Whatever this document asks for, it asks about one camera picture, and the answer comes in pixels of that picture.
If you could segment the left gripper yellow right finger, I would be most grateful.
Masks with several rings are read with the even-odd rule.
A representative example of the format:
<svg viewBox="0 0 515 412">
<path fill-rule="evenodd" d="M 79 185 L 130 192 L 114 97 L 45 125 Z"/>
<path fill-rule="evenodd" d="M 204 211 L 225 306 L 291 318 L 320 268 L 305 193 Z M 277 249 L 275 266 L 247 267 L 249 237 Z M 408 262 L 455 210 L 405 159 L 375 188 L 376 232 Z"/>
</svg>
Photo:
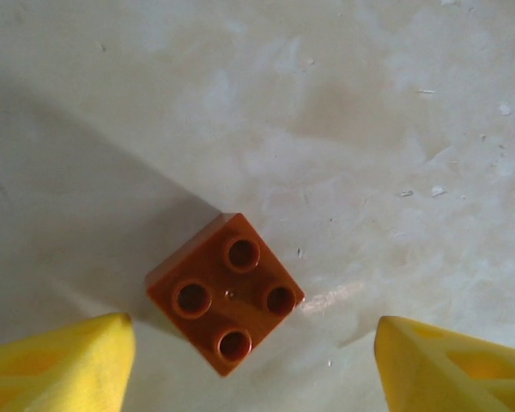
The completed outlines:
<svg viewBox="0 0 515 412">
<path fill-rule="evenodd" d="M 390 411 L 515 411 L 515 348 L 383 316 L 375 360 Z"/>
</svg>

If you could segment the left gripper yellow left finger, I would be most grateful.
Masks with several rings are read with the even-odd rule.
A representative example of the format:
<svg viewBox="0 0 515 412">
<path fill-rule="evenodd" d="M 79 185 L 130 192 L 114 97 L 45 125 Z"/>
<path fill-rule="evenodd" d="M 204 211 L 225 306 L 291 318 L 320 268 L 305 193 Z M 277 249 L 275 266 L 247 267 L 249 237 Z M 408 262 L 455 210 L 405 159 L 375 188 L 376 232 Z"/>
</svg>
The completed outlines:
<svg viewBox="0 0 515 412">
<path fill-rule="evenodd" d="M 135 352 L 124 312 L 0 344 L 0 411 L 120 411 Z"/>
</svg>

